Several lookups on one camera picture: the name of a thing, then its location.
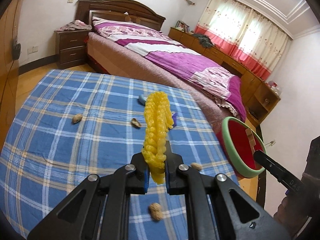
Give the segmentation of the yellow foam net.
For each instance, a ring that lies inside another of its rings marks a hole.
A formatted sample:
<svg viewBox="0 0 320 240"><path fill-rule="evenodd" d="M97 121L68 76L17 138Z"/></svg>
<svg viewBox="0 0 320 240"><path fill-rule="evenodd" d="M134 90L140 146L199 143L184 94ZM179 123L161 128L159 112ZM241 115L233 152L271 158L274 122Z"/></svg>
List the yellow foam net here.
<svg viewBox="0 0 320 240"><path fill-rule="evenodd" d="M142 155L149 167L153 181L161 185L165 181L167 133L174 125L170 102L165 92L157 91L147 97L144 119L146 129Z"/></svg>

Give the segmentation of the purple plastic wrapper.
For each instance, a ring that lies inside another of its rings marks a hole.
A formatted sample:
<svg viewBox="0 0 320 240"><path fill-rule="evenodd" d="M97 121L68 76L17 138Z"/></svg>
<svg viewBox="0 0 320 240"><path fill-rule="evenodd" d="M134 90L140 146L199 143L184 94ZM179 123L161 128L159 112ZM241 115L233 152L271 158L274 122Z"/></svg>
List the purple plastic wrapper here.
<svg viewBox="0 0 320 240"><path fill-rule="evenodd" d="M173 127L176 127L177 126L177 113L174 113L173 115L172 115L172 120L173 120Z"/></svg>

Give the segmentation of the wooden block strip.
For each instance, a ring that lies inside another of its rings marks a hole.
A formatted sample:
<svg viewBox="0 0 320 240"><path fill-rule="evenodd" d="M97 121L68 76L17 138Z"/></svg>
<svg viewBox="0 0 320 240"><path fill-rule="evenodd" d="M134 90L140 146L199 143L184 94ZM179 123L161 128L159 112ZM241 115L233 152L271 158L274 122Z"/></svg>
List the wooden block strip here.
<svg viewBox="0 0 320 240"><path fill-rule="evenodd" d="M255 142L253 131L250 128L247 128L246 129L246 135L247 135L247 138L248 138L248 141L249 141L251 152L252 152L252 154L254 154L255 153L255 148L254 147L256 145L256 142Z"/></svg>

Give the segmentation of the light blue tube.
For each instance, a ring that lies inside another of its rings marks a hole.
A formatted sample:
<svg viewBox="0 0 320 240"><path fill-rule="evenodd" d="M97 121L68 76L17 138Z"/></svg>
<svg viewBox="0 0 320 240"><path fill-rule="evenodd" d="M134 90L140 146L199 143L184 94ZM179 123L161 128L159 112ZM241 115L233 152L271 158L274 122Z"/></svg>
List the light blue tube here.
<svg viewBox="0 0 320 240"><path fill-rule="evenodd" d="M139 102L141 105L145 106L145 104L146 104L146 99L147 99L146 96L140 95L140 96L138 97L138 102Z"/></svg>

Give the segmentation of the peanut shell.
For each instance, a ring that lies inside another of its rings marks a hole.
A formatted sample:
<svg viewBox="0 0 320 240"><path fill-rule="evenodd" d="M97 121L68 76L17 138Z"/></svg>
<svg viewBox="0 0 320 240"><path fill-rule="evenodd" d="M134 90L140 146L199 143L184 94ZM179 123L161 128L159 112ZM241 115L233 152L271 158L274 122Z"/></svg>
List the peanut shell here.
<svg viewBox="0 0 320 240"><path fill-rule="evenodd" d="M72 123L77 124L82 120L82 114L78 113L72 117Z"/></svg>
<svg viewBox="0 0 320 240"><path fill-rule="evenodd" d="M151 218L155 221L160 221L163 219L162 208L159 203L152 203L149 205L149 213Z"/></svg>
<svg viewBox="0 0 320 240"><path fill-rule="evenodd" d="M202 171L203 170L203 167L201 164L199 163L191 163L190 166L198 171Z"/></svg>
<svg viewBox="0 0 320 240"><path fill-rule="evenodd" d="M142 124L136 118L132 118L130 122L131 125L137 129L142 127Z"/></svg>

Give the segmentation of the red bin with green rim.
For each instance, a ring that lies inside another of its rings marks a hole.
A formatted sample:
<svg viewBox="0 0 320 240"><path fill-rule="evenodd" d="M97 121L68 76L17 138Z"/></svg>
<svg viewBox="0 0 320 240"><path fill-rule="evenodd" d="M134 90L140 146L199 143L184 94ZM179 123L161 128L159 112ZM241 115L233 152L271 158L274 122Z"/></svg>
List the red bin with green rim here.
<svg viewBox="0 0 320 240"><path fill-rule="evenodd" d="M247 130L251 129L245 123L229 116L223 119L221 131L217 137L237 175L244 178L254 178L265 169L254 161L253 151L261 150L264 153L267 151L255 131L252 131L255 145L250 145Z"/></svg>

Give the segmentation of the blue plaid cloth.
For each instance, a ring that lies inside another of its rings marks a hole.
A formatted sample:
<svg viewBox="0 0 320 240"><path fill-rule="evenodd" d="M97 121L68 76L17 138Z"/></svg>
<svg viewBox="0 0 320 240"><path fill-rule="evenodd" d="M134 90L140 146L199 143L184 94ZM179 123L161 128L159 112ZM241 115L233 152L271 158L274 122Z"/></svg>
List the blue plaid cloth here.
<svg viewBox="0 0 320 240"><path fill-rule="evenodd" d="M16 114L1 152L1 210L22 237L89 174L112 174L139 153L144 128L140 95L168 95L177 126L171 149L202 173L236 180L212 127L185 90L124 77L51 70ZM82 120L72 123L72 117Z"/></svg>

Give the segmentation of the long wooden cabinet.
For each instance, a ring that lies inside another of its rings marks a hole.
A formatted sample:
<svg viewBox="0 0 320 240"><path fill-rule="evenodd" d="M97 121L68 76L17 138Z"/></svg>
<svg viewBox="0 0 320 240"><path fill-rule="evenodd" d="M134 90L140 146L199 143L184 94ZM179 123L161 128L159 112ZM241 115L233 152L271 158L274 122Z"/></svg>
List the long wooden cabinet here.
<svg viewBox="0 0 320 240"><path fill-rule="evenodd" d="M246 109L247 119L254 126L260 125L280 101L280 97L264 80L257 77L243 64L235 61L215 46L204 48L193 35L182 32L174 27L170 28L168 36L187 48L213 60L240 78L242 103Z"/></svg>

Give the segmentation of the dark clothes pile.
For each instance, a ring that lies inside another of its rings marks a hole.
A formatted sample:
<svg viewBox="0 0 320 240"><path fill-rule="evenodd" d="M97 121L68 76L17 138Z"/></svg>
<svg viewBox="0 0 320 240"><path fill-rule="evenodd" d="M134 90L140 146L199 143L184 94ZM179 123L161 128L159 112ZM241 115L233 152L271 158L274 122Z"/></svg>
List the dark clothes pile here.
<svg viewBox="0 0 320 240"><path fill-rule="evenodd" d="M199 40L200 45L204 48L212 48L215 46L215 44L207 35L194 33L193 37L197 38Z"/></svg>

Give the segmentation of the wooden bed with headboard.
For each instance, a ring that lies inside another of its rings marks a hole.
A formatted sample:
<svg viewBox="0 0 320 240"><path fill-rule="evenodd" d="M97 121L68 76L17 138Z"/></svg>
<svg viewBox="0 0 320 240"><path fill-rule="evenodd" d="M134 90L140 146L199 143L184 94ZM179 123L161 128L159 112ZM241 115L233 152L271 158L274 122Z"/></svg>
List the wooden bed with headboard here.
<svg viewBox="0 0 320 240"><path fill-rule="evenodd" d="M164 17L146 5L79 0L75 17L92 26L87 54L95 69L186 90L214 128L227 116L246 120L240 78L164 35Z"/></svg>

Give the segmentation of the floral pink curtains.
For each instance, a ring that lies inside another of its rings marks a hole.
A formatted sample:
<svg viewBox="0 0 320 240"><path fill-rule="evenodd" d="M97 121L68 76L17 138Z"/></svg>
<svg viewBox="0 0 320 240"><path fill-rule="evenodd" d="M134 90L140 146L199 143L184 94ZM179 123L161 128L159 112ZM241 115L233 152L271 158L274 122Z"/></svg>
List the floral pink curtains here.
<svg viewBox="0 0 320 240"><path fill-rule="evenodd" d="M195 33L208 36L263 80L272 74L290 40L271 20L236 0L209 0Z"/></svg>

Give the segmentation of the dark wooden nightstand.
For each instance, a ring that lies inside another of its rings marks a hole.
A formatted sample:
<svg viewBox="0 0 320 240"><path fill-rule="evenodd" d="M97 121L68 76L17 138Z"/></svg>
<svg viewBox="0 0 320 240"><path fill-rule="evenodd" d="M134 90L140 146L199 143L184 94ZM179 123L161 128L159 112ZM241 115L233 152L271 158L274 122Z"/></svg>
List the dark wooden nightstand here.
<svg viewBox="0 0 320 240"><path fill-rule="evenodd" d="M67 69L86 63L89 30L56 31L57 65Z"/></svg>

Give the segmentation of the folded cloth on nightstand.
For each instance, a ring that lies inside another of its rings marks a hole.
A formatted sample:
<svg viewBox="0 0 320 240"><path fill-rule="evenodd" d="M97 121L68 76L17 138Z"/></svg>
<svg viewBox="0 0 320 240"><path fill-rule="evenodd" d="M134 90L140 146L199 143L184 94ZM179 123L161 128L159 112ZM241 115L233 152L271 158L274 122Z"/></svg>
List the folded cloth on nightstand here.
<svg viewBox="0 0 320 240"><path fill-rule="evenodd" d="M72 22L69 22L59 28L57 28L55 31L75 31L75 30L92 30L92 26L90 24L85 24L81 20L74 20Z"/></svg>

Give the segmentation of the black bag on wardrobe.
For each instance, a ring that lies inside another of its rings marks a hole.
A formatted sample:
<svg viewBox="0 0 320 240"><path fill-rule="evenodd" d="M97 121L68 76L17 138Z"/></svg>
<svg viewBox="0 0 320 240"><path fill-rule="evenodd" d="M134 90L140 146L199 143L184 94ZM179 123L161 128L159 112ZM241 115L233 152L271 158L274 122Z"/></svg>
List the black bag on wardrobe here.
<svg viewBox="0 0 320 240"><path fill-rule="evenodd" d="M11 43L12 60L13 61L18 60L20 58L20 54L21 54L21 44L17 42L17 37L15 37Z"/></svg>

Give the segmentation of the large wooden wardrobe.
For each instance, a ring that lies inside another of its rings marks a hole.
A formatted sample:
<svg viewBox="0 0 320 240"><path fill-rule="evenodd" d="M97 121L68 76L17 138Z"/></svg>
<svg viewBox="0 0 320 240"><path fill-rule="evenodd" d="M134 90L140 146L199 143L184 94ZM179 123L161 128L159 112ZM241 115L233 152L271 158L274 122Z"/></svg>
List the large wooden wardrobe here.
<svg viewBox="0 0 320 240"><path fill-rule="evenodd" d="M15 116L18 60L12 57L17 38L21 0L12 0L1 17L1 147Z"/></svg>

